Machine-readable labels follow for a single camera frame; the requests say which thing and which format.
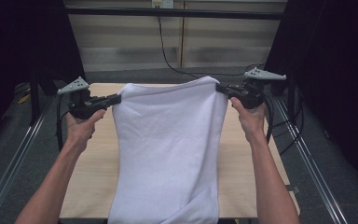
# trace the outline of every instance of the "wooden table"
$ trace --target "wooden table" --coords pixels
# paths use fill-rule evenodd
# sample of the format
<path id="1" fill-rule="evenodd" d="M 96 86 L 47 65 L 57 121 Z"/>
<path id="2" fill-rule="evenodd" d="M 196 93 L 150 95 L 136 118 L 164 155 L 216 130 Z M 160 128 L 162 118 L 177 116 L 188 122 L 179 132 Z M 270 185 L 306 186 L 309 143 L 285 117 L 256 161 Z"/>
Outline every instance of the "wooden table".
<path id="1" fill-rule="evenodd" d="M 117 93 L 124 84 L 96 83 L 91 95 Z M 273 138 L 272 156 L 283 182 L 289 185 Z M 118 142 L 112 109 L 96 124 L 88 148 L 79 158 L 63 202 L 60 218 L 107 218 L 114 199 L 118 178 Z M 255 175 L 252 153 L 245 139 L 237 111 L 227 107 L 218 157 L 218 188 L 221 218 L 257 217 Z M 296 198 L 291 192 L 297 207 Z"/>

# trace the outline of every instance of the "black horizontal bar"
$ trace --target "black horizontal bar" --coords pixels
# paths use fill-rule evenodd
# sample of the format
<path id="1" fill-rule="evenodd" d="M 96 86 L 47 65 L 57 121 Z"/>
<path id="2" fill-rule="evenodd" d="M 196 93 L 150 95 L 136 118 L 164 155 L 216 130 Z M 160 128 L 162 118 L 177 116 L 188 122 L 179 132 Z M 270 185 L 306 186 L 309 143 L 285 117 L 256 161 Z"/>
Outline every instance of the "black horizontal bar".
<path id="1" fill-rule="evenodd" d="M 283 13 L 275 12 L 245 12 L 245 11 L 211 11 L 194 9 L 170 8 L 135 8 L 135 7 L 20 7 L 26 10 L 46 10 L 51 13 L 66 13 L 72 15 L 120 15 L 120 16 L 160 16 L 160 17 L 192 17 L 192 18 L 222 18 L 279 21 Z"/>

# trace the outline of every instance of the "gray carpet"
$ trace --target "gray carpet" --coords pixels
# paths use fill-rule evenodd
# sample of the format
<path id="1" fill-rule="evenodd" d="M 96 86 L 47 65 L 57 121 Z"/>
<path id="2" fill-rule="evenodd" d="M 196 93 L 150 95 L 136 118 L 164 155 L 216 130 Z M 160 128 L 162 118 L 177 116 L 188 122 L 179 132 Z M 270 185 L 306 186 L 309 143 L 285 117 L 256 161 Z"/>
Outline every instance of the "gray carpet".
<path id="1" fill-rule="evenodd" d="M 236 68 L 192 68 L 191 72 L 213 72 L 224 74 L 238 74 L 244 71 L 244 67 Z M 137 82 L 137 83 L 183 83 L 192 80 L 193 77 L 178 74 L 170 69 L 153 69 L 138 71 L 99 72 L 87 74 L 88 82 Z M 213 76 L 226 83 L 241 83 L 242 77 Z M 30 121 L 30 101 L 23 105 L 17 105 L 16 99 L 4 116 L 0 131 L 0 176 L 3 175 L 8 163 L 16 152 L 21 139 L 25 135 Z M 48 97 L 41 95 L 42 105 L 46 104 Z M 31 145 L 23 165 L 13 182 L 6 198 L 0 208 L 0 223 L 13 223 L 17 214 L 25 205 L 29 197 L 37 189 L 50 165 L 58 155 L 57 141 L 55 137 L 56 99 L 48 109 L 45 121 Z M 67 99 L 62 102 L 62 111 L 67 108 Z M 358 223 L 358 174 L 342 157 L 339 147 L 333 140 L 324 136 L 323 125 L 315 118 L 307 105 L 304 104 L 304 137 L 310 151 L 317 161 L 327 184 L 344 212 L 349 223 Z M 282 118 L 275 109 L 275 122 Z M 279 150 L 283 150 L 292 142 L 289 133 L 286 133 L 285 125 L 274 129 L 273 135 L 277 136 L 275 142 Z M 296 195 L 301 209 L 300 219 L 302 223 L 334 223 L 330 217 L 322 197 L 310 177 L 296 146 L 291 146 L 282 155 L 283 164 L 292 185 L 297 186 L 300 192 Z M 100 219 L 71 219 L 62 223 L 103 223 Z"/>

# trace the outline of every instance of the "folded fabric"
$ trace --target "folded fabric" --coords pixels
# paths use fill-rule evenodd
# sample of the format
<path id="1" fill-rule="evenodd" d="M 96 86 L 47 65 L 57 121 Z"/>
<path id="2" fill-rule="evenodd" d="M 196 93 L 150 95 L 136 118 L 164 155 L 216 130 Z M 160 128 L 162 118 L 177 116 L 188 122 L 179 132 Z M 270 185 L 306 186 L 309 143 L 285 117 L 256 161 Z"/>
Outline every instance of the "folded fabric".
<path id="1" fill-rule="evenodd" d="M 204 77 L 127 84 L 114 105 L 120 156 L 108 223 L 216 223 L 217 154 L 227 97 Z"/>

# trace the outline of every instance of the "power outlet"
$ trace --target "power outlet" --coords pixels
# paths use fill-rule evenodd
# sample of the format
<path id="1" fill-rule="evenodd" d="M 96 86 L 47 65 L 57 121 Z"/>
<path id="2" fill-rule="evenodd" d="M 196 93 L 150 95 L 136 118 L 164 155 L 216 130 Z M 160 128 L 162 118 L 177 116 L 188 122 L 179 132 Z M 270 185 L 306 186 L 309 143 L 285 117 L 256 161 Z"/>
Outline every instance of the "power outlet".
<path id="1" fill-rule="evenodd" d="M 162 0 L 162 8 L 173 8 L 173 0 Z"/>
<path id="2" fill-rule="evenodd" d="M 162 8 L 162 0 L 152 0 L 152 8 Z"/>

